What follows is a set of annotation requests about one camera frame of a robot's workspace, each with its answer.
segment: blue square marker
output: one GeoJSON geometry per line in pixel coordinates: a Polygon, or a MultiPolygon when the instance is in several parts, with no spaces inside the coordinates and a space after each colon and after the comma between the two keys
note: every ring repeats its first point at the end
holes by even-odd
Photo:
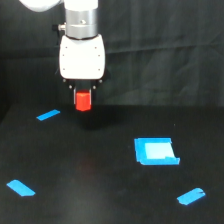
{"type": "Polygon", "coordinates": [[[137,161],[142,165],[179,165],[180,158],[173,153],[170,138],[135,139],[137,161]]]}
{"type": "Polygon", "coordinates": [[[7,184],[7,186],[22,197],[33,196],[35,194],[34,191],[32,191],[30,188],[28,188],[26,185],[24,185],[18,180],[11,181],[10,183],[7,184]]]}

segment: black background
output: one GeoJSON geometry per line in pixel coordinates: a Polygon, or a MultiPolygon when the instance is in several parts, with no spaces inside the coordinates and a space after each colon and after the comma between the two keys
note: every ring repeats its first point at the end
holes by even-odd
{"type": "MultiPolygon", "coordinates": [[[[100,0],[98,12],[112,79],[97,104],[224,105],[223,1],[100,0]]],[[[55,75],[51,26],[64,17],[63,4],[35,13],[0,2],[1,99],[4,91],[11,103],[72,104],[55,75]]]]}

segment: white square inside blue marker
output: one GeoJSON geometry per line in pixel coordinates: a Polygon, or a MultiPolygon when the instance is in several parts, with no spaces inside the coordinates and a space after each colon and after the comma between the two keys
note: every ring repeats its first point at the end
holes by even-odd
{"type": "Polygon", "coordinates": [[[166,157],[175,158],[170,143],[146,143],[145,151],[147,159],[165,159],[166,157]]]}

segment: black table surface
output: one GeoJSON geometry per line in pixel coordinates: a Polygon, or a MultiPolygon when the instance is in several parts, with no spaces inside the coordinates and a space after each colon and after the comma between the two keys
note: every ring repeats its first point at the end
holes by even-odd
{"type": "Polygon", "coordinates": [[[0,223],[224,223],[223,146],[223,109],[13,105],[0,124],[0,223]],[[170,137],[180,165],[138,163],[141,137],[170,137]],[[36,194],[19,196],[12,180],[36,194]],[[197,187],[205,197],[179,204],[197,187]]]}

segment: blue tape strip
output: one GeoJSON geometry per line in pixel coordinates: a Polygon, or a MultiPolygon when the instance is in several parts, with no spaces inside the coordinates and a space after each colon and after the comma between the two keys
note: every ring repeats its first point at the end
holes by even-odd
{"type": "Polygon", "coordinates": [[[172,143],[171,138],[138,138],[138,141],[144,143],[172,143]]]}
{"type": "Polygon", "coordinates": [[[190,203],[198,200],[205,196],[204,191],[201,188],[195,188],[192,191],[180,196],[177,198],[180,204],[189,205],[190,203]]]}
{"type": "Polygon", "coordinates": [[[50,112],[48,112],[46,114],[40,115],[39,117],[37,117],[37,119],[40,120],[40,121],[43,121],[43,120],[45,120],[45,119],[47,119],[49,117],[52,117],[52,116],[54,116],[56,114],[59,114],[59,113],[60,113],[60,111],[58,111],[58,110],[52,110],[52,111],[50,111],[50,112]]]}
{"type": "Polygon", "coordinates": [[[170,138],[138,138],[134,140],[136,160],[142,165],[179,165],[180,158],[166,157],[165,159],[148,159],[146,143],[172,143],[170,138]]]}
{"type": "Polygon", "coordinates": [[[142,165],[179,165],[180,158],[166,157],[165,159],[140,160],[142,165]]]}
{"type": "Polygon", "coordinates": [[[35,194],[34,191],[32,191],[30,188],[28,188],[26,185],[24,185],[18,180],[11,181],[7,184],[7,186],[10,187],[16,193],[18,193],[20,196],[33,196],[35,194]]]}

